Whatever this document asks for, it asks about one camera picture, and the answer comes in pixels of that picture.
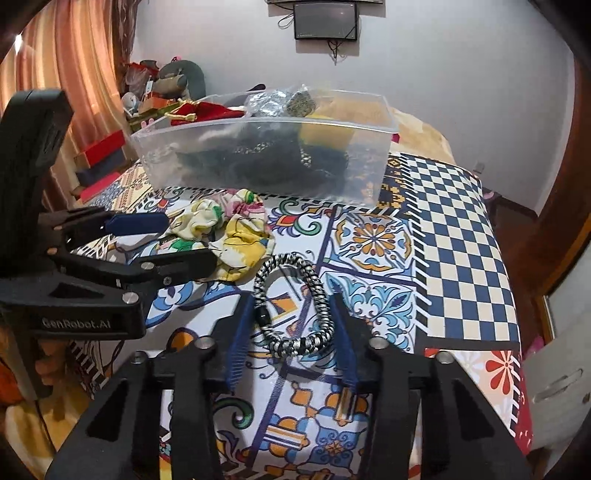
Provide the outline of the floral fabric scrunchie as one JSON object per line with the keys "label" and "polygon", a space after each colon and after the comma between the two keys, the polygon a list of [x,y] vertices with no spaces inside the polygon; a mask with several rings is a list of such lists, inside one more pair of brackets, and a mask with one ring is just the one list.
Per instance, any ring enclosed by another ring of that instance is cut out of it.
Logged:
{"label": "floral fabric scrunchie", "polygon": [[236,282],[270,258],[274,247],[263,201],[242,188],[204,196],[175,210],[155,252],[210,251],[216,266],[208,278]]}

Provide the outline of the red velvet pouch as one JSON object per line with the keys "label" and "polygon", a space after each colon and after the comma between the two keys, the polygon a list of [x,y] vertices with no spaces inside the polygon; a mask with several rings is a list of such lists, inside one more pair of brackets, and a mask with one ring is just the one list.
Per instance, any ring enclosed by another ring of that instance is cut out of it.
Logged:
{"label": "red velvet pouch", "polygon": [[170,120],[171,126],[242,118],[244,115],[243,110],[232,110],[221,104],[205,101],[184,101],[177,108],[165,114]]}

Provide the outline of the black hat with chain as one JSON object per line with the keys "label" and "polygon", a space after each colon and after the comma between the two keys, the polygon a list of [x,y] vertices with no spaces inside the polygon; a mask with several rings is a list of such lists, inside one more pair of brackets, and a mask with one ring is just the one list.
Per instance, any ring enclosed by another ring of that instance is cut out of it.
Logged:
{"label": "black hat with chain", "polygon": [[204,187],[294,193],[345,179],[348,154],[304,145],[298,133],[294,124],[249,126],[233,139],[217,136],[199,147],[179,147],[176,155],[183,178]]}

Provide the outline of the yellow sponge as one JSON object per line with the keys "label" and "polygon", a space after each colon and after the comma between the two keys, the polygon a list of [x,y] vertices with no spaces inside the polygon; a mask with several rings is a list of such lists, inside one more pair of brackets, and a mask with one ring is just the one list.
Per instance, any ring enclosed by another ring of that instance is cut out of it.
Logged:
{"label": "yellow sponge", "polygon": [[356,126],[351,121],[312,113],[301,123],[298,138],[307,146],[331,148],[346,151],[356,133]]}

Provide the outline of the silver glitter pouch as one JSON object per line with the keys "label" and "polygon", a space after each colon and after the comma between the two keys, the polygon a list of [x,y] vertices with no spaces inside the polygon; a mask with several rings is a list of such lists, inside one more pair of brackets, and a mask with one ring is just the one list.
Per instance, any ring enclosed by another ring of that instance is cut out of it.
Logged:
{"label": "silver glitter pouch", "polygon": [[314,113],[317,103],[307,87],[273,89],[249,95],[245,114],[249,117],[304,118]]}

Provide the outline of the red gift box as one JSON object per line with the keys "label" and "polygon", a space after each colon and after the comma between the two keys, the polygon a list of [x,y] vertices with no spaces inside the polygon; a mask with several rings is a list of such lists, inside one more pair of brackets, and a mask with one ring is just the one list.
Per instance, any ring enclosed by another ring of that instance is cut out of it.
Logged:
{"label": "red gift box", "polygon": [[85,150],[74,157],[78,170],[89,169],[125,145],[122,130],[112,132],[103,139],[90,144]]}

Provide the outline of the green storage box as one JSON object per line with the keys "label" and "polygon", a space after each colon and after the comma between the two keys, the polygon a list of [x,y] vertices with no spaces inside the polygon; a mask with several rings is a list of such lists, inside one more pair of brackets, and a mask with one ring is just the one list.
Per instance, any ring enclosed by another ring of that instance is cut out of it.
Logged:
{"label": "green storage box", "polygon": [[140,104],[138,113],[128,119],[130,131],[132,133],[137,132],[163,117],[166,113],[175,110],[180,104],[181,101],[150,97]]}

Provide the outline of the grey plush toy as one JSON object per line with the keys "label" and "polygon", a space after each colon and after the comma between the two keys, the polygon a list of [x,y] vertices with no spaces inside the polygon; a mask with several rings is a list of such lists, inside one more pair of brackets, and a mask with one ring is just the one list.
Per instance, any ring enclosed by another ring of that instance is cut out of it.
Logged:
{"label": "grey plush toy", "polygon": [[188,60],[169,62],[159,69],[152,92],[165,99],[199,100],[206,96],[204,71]]}

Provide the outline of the orange curtain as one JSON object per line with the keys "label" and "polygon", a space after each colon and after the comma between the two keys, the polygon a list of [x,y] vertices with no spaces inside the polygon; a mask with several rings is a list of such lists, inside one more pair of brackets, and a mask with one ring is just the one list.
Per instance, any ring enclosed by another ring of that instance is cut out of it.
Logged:
{"label": "orange curtain", "polygon": [[120,100],[124,63],[123,20],[133,17],[128,1],[51,1],[17,33],[19,49],[1,62],[1,106],[18,91],[66,92],[73,117],[48,174],[43,203],[61,210],[75,203],[79,185],[74,157],[106,135],[130,134]]}

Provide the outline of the clear plastic storage box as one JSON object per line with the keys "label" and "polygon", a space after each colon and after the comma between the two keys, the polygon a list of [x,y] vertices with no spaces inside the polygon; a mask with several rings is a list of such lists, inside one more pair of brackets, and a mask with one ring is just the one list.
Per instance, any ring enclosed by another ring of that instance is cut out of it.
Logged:
{"label": "clear plastic storage box", "polygon": [[155,188],[247,188],[373,207],[398,131],[382,95],[301,85],[214,94],[131,139]]}

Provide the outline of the beige fleece blanket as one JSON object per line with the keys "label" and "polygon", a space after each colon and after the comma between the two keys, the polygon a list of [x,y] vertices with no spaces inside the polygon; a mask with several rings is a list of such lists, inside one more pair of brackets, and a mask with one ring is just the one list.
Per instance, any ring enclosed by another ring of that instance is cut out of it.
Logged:
{"label": "beige fleece blanket", "polygon": [[386,108],[383,102],[335,99],[318,104],[312,115],[374,126],[388,126],[394,119],[398,131],[392,136],[391,153],[412,154],[456,164],[450,143],[439,130],[414,115],[394,107]]}

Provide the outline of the brown wooden door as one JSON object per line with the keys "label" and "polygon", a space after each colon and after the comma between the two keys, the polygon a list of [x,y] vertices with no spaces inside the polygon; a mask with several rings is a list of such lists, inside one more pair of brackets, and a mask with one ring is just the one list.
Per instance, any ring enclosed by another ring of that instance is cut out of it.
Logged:
{"label": "brown wooden door", "polygon": [[563,161],[542,211],[539,287],[550,292],[590,236],[590,72],[575,64],[575,99]]}

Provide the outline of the wall mounted black television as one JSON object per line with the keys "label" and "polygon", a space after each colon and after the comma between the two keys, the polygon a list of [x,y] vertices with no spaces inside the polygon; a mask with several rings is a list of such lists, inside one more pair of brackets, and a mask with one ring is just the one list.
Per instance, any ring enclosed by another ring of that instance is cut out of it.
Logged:
{"label": "wall mounted black television", "polygon": [[314,2],[332,2],[332,3],[361,3],[370,5],[382,5],[384,0],[266,0],[267,4],[281,5],[281,4],[296,4],[296,3],[314,3]]}

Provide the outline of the small black wall monitor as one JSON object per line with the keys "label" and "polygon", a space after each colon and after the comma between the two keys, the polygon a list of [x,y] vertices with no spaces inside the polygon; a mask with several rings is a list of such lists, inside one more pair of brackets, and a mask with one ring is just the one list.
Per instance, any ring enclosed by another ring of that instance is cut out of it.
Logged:
{"label": "small black wall monitor", "polygon": [[355,42],[358,17],[356,3],[295,3],[294,39]]}

